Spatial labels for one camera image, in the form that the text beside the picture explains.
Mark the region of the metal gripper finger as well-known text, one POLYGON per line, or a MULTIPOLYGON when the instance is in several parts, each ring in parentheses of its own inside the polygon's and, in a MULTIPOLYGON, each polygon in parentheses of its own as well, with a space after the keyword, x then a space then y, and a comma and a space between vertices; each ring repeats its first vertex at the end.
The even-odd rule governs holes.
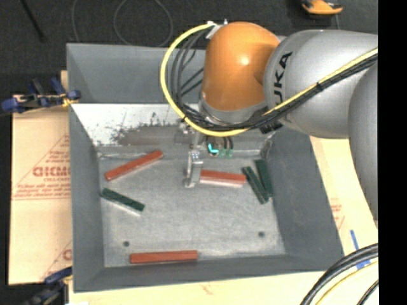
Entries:
POLYGON ((200 176, 202 172, 204 161, 203 160, 196 160, 194 161, 194 184, 200 182, 200 176))
POLYGON ((186 188, 192 188, 196 184, 194 184, 194 161, 200 159, 199 152, 189 152, 188 153, 188 162, 186 167, 186 176, 184 179, 184 186, 186 188))

